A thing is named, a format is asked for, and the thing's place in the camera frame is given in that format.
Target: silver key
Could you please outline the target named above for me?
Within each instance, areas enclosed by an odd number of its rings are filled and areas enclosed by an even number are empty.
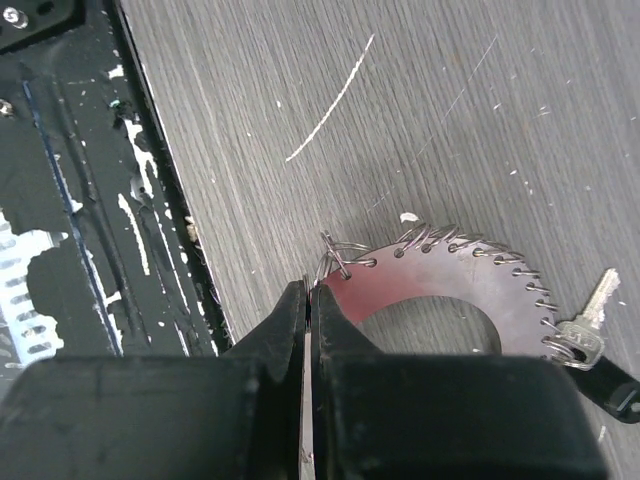
[[[604,323],[604,306],[613,292],[620,286],[620,277],[615,268],[604,272],[585,309],[573,320],[558,324],[556,338],[582,358],[565,361],[565,365],[591,370],[604,352],[604,339],[600,328]]]

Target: gray wooden surface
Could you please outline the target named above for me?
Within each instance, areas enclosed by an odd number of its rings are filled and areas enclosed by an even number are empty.
[[[640,2],[125,6],[236,338],[315,268],[320,229],[381,246],[413,212],[524,252],[559,318],[617,267],[608,355],[640,375]],[[463,305],[385,313],[365,331],[388,350],[488,348]],[[640,478],[638,427],[585,406],[614,478]]]

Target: white debris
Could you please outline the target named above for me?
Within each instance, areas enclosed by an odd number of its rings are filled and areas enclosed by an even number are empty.
[[[598,443],[602,443],[604,440],[604,434],[607,433],[607,427],[604,425],[600,428],[600,435],[598,435]]]
[[[400,214],[400,223],[417,222],[418,220],[420,220],[420,218],[418,218],[418,216],[415,213],[404,212]]]
[[[122,65],[118,65],[113,70],[109,70],[109,80],[117,77],[124,77],[124,68],[122,68]]]

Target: metal washer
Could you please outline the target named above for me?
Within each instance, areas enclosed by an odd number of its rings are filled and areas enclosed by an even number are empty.
[[[542,339],[555,333],[550,326],[553,313],[536,305],[544,300],[539,292],[527,290],[532,283],[542,288],[539,279],[514,276],[514,269],[526,268],[524,262],[496,264],[491,257],[474,256],[475,249],[493,248],[482,241],[455,251],[448,242],[440,242],[428,253],[408,248],[396,257],[406,245],[396,243],[363,255],[358,260],[375,260],[375,266],[350,264],[346,267],[349,279],[336,270],[323,281],[352,323],[357,325],[410,298],[451,297],[474,305],[489,317],[503,354],[551,357],[553,351]]]

